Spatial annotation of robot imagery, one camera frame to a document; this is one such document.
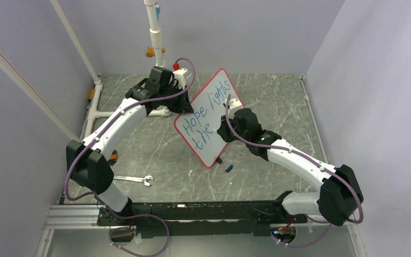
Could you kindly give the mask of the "pink-framed whiteboard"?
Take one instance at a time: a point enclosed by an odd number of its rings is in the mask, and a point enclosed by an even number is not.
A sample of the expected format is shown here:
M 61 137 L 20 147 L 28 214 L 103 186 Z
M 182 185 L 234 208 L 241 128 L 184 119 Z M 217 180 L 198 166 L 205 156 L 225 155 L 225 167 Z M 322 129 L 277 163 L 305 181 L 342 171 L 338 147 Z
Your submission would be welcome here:
M 227 145 L 212 130 L 220 127 L 228 96 L 241 101 L 227 71 L 219 69 L 191 100 L 194 112 L 178 115 L 174 120 L 174 128 L 207 168 L 215 164 Z

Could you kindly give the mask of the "blue marker cap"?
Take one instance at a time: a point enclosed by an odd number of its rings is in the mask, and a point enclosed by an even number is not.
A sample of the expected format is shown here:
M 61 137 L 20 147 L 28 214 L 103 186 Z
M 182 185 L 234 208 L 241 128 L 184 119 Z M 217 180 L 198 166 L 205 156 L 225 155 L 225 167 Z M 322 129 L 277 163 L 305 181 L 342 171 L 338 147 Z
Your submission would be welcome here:
M 229 173 L 233 169 L 233 165 L 230 165 L 228 168 L 226 168 L 225 172 Z

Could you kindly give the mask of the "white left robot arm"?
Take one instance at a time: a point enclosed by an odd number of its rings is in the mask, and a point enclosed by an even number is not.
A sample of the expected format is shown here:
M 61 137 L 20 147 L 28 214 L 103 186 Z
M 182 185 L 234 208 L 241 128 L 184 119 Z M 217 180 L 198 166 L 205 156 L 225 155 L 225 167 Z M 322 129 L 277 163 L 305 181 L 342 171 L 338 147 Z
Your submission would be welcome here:
M 186 86 L 187 73 L 187 69 L 171 71 L 154 66 L 149 77 L 129 89 L 119 107 L 96 131 L 82 141 L 71 140 L 67 144 L 64 193 L 68 200 L 77 199 L 68 191 L 69 182 L 74 181 L 111 209 L 111 218 L 116 223 L 124 225 L 131 220 L 132 200 L 113 182 L 115 176 L 108 160 L 125 135 L 157 108 L 164 106 L 176 114 L 193 112 Z

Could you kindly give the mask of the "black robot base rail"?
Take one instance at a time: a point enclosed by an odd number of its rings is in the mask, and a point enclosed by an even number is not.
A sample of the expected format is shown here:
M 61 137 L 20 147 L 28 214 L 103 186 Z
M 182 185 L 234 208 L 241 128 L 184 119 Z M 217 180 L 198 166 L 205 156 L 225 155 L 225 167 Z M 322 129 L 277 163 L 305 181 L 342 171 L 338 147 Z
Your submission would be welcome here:
M 97 225 L 131 226 L 144 239 L 164 236 L 252 234 L 268 236 L 271 230 L 307 223 L 304 215 L 290 215 L 278 200 L 217 202 L 132 203 L 128 213 L 112 214 L 100 208 Z

